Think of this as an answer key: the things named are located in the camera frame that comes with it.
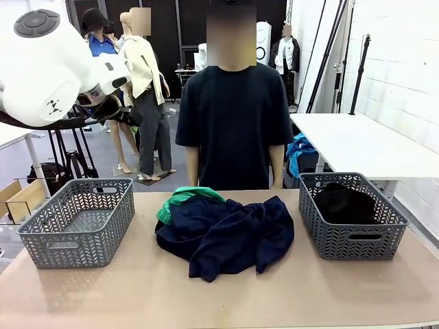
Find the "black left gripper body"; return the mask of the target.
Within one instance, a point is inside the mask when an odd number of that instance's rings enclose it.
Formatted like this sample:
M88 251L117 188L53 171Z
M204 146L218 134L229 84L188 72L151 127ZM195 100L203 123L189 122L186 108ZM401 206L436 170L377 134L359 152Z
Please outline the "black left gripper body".
M134 108L123 107L119 98L114 95L109 95L102 103L92 106L91 117L99 122L113 120L129 127L139 127L139 117Z

